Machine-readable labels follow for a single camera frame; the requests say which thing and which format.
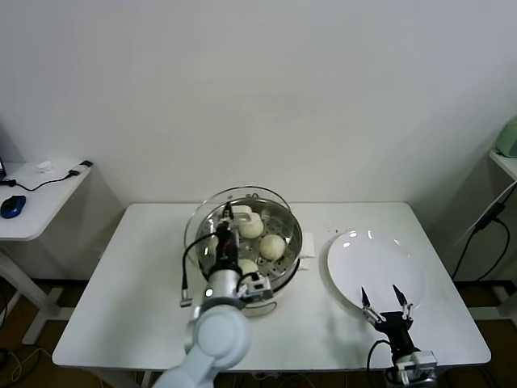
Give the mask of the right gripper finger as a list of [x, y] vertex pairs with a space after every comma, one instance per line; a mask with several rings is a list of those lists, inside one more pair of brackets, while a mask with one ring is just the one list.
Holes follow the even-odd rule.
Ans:
[[369, 301], [368, 295], [364, 288], [361, 288], [361, 303], [363, 315], [369, 323], [382, 322], [381, 315], [372, 308], [371, 302]]
[[406, 295], [396, 285], [393, 285], [393, 291], [395, 292], [397, 301], [401, 307], [402, 318], [404, 320], [412, 321], [413, 304], [407, 300]]

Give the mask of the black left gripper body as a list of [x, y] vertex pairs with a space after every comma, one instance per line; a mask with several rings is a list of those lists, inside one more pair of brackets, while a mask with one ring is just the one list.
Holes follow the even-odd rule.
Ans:
[[216, 265], [236, 267], [238, 262], [238, 238], [229, 225], [216, 228]]

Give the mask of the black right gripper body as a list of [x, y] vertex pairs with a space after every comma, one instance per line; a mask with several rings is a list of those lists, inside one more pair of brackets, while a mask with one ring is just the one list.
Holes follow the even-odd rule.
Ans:
[[380, 316], [375, 329], [388, 337], [393, 356], [409, 356], [418, 351], [409, 333], [413, 324], [411, 318], [404, 318], [401, 311], [381, 313]]

